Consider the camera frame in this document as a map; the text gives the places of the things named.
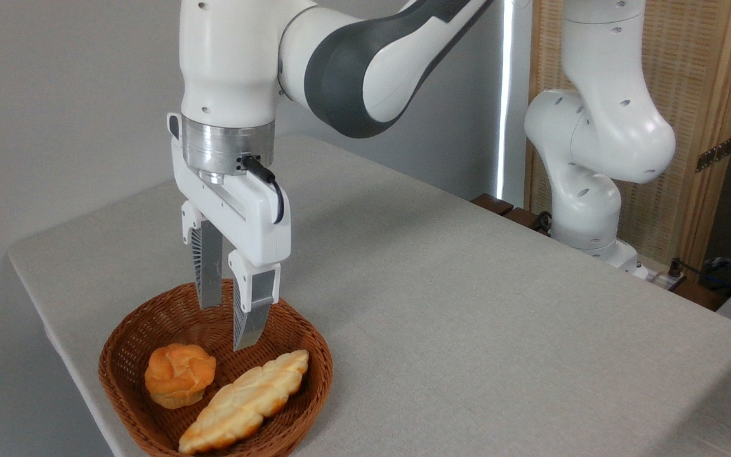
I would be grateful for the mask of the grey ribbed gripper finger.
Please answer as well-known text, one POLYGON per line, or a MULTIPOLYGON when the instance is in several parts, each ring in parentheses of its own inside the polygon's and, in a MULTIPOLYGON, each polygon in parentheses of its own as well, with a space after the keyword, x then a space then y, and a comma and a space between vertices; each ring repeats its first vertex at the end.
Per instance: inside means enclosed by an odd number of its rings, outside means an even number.
POLYGON ((233 350, 255 345, 266 327, 268 312, 279 300, 279 263, 257 267, 235 249, 229 254, 233 274, 233 350))
POLYGON ((183 243, 190 246, 195 289, 202 309, 221 304, 223 234, 192 204, 181 206, 183 243))

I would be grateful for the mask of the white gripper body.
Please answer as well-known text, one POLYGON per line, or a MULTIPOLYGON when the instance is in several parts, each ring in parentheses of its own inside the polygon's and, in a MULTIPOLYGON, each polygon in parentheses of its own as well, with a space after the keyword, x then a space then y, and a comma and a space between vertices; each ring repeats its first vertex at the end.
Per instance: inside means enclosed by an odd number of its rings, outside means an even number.
POLYGON ((185 125, 180 114, 170 113, 175 182, 198 211, 257 267, 279 263, 292 251, 291 206, 282 190, 251 173, 226 175, 223 184, 201 179, 183 158, 185 125))

